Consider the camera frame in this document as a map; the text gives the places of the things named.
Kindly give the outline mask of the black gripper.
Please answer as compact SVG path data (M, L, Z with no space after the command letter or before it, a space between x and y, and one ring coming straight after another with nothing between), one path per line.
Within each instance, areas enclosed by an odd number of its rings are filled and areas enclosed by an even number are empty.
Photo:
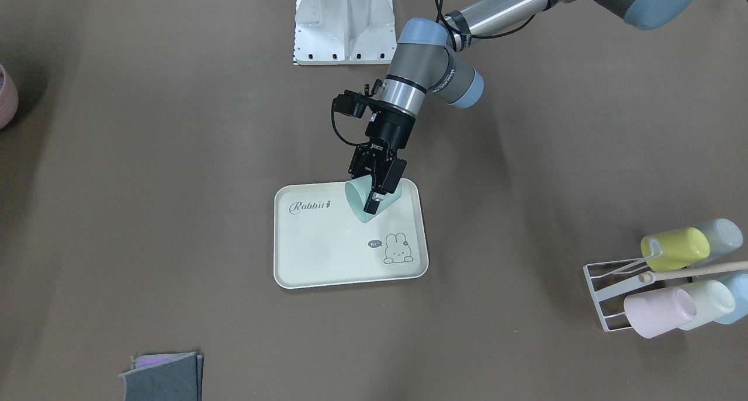
M397 152L406 147L414 124L413 116L399 112L380 110L372 114L364 132L369 140L355 147L348 169L352 179L372 177L373 192L365 203L367 214L376 215L386 193L395 193L407 164Z

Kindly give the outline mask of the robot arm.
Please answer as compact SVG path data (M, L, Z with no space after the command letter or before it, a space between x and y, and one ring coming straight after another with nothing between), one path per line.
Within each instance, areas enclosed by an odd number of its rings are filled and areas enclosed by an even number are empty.
M345 197L362 222L385 211L400 196L406 148L428 93L452 107L469 108L483 94L484 79L459 52L477 42L519 32L535 15L578 0L478 0L449 13L435 0L437 17L412 18L401 31L384 79L363 93L337 95L331 113L362 118L370 110L367 141L355 143ZM591 0L639 30L673 20L694 0Z

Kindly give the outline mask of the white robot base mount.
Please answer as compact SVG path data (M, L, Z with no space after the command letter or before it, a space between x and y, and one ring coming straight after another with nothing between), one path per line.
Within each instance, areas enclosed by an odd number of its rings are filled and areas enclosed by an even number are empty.
M296 0L296 65L390 64L393 0Z

